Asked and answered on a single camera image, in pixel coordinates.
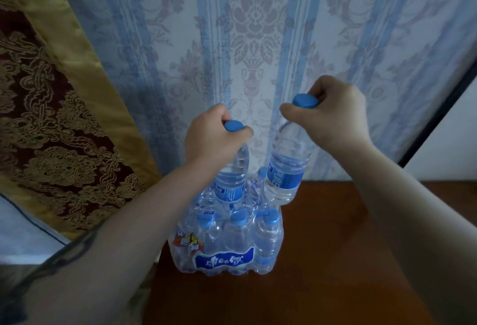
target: right hand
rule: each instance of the right hand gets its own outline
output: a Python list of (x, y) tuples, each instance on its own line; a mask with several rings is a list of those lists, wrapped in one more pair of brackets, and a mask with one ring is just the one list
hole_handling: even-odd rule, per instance
[(317, 107), (305, 109), (285, 103), (280, 111), (287, 120), (302, 126), (319, 147), (336, 157), (371, 144), (366, 98), (357, 87), (323, 75), (308, 94), (319, 98)]

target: forearm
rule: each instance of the forearm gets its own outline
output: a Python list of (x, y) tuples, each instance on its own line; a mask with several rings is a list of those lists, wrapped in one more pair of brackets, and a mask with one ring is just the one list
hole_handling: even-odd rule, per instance
[(475, 321), (477, 229), (371, 145), (337, 156), (438, 321)]
[(24, 294), (17, 293), (23, 308), (16, 309), (26, 314), (25, 323), (111, 320), (146, 276), (187, 204), (212, 177), (205, 163), (186, 164), (88, 233), (86, 241), (74, 242), (54, 255), (27, 279)]

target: white wall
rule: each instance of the white wall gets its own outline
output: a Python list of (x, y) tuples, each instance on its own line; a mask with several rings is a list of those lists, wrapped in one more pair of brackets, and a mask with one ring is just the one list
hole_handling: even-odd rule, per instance
[(405, 169), (421, 181), (477, 180), (477, 79)]
[(0, 196), (0, 264), (39, 264), (68, 242)]

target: left hand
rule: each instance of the left hand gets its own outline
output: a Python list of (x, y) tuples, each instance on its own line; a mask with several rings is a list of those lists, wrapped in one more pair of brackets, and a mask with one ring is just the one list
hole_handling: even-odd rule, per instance
[(253, 137), (253, 130), (248, 126), (237, 132), (227, 132), (224, 123), (231, 119), (222, 103), (195, 118), (184, 141), (186, 162), (198, 161), (214, 174), (224, 168), (239, 148)]

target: hand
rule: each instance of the hand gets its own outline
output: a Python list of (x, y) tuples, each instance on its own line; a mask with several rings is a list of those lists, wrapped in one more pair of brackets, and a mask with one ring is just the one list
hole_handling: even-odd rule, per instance
[(214, 175), (224, 168), (253, 136), (252, 128), (247, 126), (237, 132), (227, 132), (224, 122), (231, 119), (229, 111), (221, 103), (195, 118), (184, 142), (186, 161), (206, 164)]
[(316, 108), (281, 105), (283, 117), (306, 129), (310, 138), (336, 158), (356, 146), (369, 145), (366, 98), (353, 85), (330, 75), (320, 76), (308, 94), (319, 98)]

